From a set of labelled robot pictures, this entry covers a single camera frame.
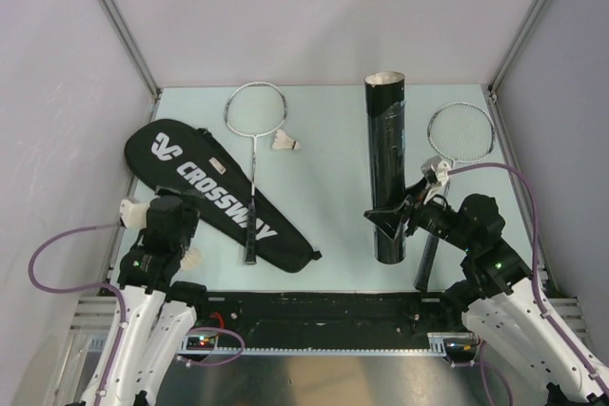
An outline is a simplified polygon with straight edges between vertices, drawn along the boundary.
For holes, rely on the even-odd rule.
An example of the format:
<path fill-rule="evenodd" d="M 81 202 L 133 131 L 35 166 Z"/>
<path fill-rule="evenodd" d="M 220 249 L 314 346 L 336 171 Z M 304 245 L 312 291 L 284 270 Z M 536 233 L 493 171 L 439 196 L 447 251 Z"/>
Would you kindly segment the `shuttlecock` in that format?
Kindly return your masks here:
<path fill-rule="evenodd" d="M 190 271 L 197 267 L 202 260 L 202 254 L 196 247 L 191 247 L 186 251 L 181 259 L 180 268 L 183 271 Z"/>
<path fill-rule="evenodd" d="M 300 150 L 301 143 L 294 138 L 290 137 L 283 130 L 278 129 L 275 132 L 275 138 L 273 140 L 271 149 L 272 150 Z"/>

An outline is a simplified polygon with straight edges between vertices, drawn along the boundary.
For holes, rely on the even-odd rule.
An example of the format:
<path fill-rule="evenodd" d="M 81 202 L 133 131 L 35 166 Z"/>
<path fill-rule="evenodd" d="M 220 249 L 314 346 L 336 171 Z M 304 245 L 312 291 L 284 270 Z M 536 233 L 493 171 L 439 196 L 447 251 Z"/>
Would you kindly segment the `black shuttlecock tube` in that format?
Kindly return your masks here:
<path fill-rule="evenodd" d="M 372 208 L 399 207 L 405 198 L 405 76 L 382 71 L 364 79 Z M 375 226 L 375 258 L 404 260 L 402 236 L 390 240 Z"/>

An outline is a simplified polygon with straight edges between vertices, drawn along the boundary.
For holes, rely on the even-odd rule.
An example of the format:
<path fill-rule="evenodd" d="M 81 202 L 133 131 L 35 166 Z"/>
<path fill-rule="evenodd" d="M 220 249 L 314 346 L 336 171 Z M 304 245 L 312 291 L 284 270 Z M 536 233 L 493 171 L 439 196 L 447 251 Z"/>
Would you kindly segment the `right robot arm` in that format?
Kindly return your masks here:
<path fill-rule="evenodd" d="M 605 405 L 608 368 L 582 343 L 535 284 L 533 271 L 501 236 L 505 220 L 494 198 L 470 194 L 457 210 L 427 196 L 426 180 L 407 188 L 402 203 L 365 217 L 386 237 L 403 240 L 422 229 L 464 252 L 464 280 L 442 294 L 446 328 L 481 337 L 550 405 Z"/>

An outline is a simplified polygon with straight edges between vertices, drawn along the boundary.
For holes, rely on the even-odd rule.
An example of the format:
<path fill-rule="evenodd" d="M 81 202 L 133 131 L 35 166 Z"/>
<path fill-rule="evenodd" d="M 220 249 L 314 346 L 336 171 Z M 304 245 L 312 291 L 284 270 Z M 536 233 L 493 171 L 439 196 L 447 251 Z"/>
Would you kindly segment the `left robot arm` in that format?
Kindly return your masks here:
<path fill-rule="evenodd" d="M 204 286 L 173 279 L 199 218 L 191 196 L 166 193 L 149 203 L 121 202 L 120 221 L 138 236 L 120 261 L 113 321 L 80 404 L 155 404 L 187 331 L 209 322 Z"/>

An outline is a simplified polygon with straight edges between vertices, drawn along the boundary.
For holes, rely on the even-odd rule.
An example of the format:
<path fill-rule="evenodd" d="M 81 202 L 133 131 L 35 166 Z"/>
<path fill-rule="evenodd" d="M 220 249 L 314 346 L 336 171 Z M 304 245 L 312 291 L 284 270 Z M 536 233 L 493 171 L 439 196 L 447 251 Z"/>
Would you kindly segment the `right white badminton racket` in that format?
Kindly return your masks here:
<path fill-rule="evenodd" d="M 439 108 L 427 127 L 432 148 L 452 169 L 475 164 L 495 147 L 495 129 L 489 115 L 480 107 L 453 102 Z"/>

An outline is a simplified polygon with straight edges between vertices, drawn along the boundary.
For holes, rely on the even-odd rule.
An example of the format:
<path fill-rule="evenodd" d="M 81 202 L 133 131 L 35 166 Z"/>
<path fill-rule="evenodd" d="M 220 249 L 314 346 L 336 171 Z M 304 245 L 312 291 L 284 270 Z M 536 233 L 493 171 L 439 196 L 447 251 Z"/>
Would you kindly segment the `white badminton racket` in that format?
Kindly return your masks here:
<path fill-rule="evenodd" d="M 495 129 L 489 115 L 480 107 L 453 102 L 439 108 L 427 127 L 432 148 L 452 169 L 475 164 L 495 147 Z"/>
<path fill-rule="evenodd" d="M 227 128 L 251 141 L 250 199 L 247 207 L 244 258 L 246 265 L 254 265 L 257 262 L 255 197 L 258 141 L 274 134 L 284 124 L 286 117 L 286 97 L 277 86 L 269 82 L 250 82 L 237 87 L 226 101 L 224 120 Z"/>

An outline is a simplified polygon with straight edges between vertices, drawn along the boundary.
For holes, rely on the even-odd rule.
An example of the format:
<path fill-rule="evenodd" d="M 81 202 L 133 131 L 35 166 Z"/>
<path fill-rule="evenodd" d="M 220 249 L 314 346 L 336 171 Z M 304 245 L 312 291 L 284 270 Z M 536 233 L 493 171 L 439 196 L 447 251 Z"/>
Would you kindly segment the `left white badminton racket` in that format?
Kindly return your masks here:
<path fill-rule="evenodd" d="M 244 258 L 246 265 L 254 265 L 257 262 L 255 197 L 258 141 L 274 134 L 284 124 L 286 117 L 286 97 L 277 86 L 269 82 L 250 82 L 237 87 L 226 101 L 224 120 L 227 128 L 251 141 L 250 199 L 247 207 Z"/>

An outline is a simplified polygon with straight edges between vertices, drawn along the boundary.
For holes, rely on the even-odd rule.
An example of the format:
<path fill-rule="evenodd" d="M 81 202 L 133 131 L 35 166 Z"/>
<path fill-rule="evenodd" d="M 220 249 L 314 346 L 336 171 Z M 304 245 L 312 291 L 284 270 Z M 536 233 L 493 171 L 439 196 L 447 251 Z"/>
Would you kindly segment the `black racket cover bag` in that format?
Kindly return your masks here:
<path fill-rule="evenodd" d="M 241 246 L 254 201 L 256 257 L 286 273 L 298 273 L 322 257 L 261 191 L 250 194 L 250 179 L 208 129 L 160 119 L 133 133 L 124 155 L 130 171 L 150 189 L 200 194 L 200 219 Z"/>

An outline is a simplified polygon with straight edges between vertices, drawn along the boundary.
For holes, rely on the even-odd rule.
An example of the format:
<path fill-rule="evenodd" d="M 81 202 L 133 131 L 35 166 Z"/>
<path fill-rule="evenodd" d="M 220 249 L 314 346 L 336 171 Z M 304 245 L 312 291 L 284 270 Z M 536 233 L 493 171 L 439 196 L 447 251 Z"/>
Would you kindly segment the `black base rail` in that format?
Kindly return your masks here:
<path fill-rule="evenodd" d="M 251 351 L 428 349 L 431 333 L 465 331 L 440 293 L 204 292 L 195 309 Z"/>

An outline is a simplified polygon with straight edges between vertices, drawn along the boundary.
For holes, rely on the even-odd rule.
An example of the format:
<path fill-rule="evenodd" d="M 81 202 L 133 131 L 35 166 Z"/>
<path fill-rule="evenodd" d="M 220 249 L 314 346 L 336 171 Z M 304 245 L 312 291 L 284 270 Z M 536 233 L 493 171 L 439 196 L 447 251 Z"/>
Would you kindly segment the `right aluminium frame post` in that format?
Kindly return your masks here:
<path fill-rule="evenodd" d="M 507 77 L 511 68 L 516 64 L 521 52 L 524 50 L 527 42 L 531 39 L 552 1 L 553 0 L 533 0 L 531 2 L 515 36 L 511 40 L 506 52 L 503 54 L 499 66 L 487 85 L 487 90 L 491 98 L 496 96 L 498 89 L 501 87 L 501 84 Z"/>

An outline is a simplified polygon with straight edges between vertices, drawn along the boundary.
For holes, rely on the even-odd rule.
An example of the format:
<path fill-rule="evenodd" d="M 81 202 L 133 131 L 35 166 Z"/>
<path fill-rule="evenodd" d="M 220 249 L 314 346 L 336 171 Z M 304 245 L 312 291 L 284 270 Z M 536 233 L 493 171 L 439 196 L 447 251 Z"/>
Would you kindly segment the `aluminium frame post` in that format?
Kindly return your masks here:
<path fill-rule="evenodd" d="M 140 50 L 116 0 L 97 0 L 119 42 L 142 80 L 148 94 L 156 102 L 162 92 Z"/>
<path fill-rule="evenodd" d="M 487 90 L 491 98 L 496 96 L 498 89 L 501 87 L 501 84 L 507 77 L 511 68 L 516 64 L 521 52 L 524 50 L 527 42 L 531 39 L 552 1 L 553 0 L 533 0 L 531 2 L 515 36 L 511 40 L 506 52 L 503 54 L 499 66 L 487 85 Z"/>

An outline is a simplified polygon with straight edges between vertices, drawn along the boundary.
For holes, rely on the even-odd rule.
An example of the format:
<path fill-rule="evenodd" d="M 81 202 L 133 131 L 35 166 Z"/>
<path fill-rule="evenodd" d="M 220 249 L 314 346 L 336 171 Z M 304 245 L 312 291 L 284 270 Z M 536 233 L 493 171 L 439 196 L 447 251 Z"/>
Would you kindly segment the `left aluminium frame post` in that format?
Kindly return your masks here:
<path fill-rule="evenodd" d="M 97 0 L 119 42 L 142 80 L 148 94 L 156 102 L 162 92 L 140 50 L 116 0 Z"/>

